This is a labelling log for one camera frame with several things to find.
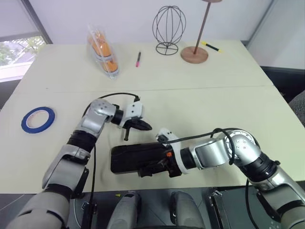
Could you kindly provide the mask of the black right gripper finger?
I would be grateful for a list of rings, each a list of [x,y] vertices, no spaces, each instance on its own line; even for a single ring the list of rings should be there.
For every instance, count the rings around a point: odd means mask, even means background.
[[[153,174],[161,173],[167,170],[167,161],[161,160],[156,163],[148,164],[138,170],[140,177],[151,177]]]

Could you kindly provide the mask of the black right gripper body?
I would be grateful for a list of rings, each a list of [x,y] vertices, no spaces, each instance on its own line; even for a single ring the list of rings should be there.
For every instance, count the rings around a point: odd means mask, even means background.
[[[167,158],[167,170],[169,172],[169,177],[178,177],[181,175],[181,171],[177,165],[174,150],[170,145],[166,146],[166,158]]]

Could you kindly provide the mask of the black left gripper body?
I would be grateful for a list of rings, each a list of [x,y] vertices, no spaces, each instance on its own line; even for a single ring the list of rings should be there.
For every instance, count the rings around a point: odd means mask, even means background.
[[[125,129],[124,141],[128,141],[129,140],[129,132],[130,132],[131,128],[134,128],[134,129],[137,129],[137,130],[142,129],[141,120],[138,117],[129,119],[124,123],[122,128]]]

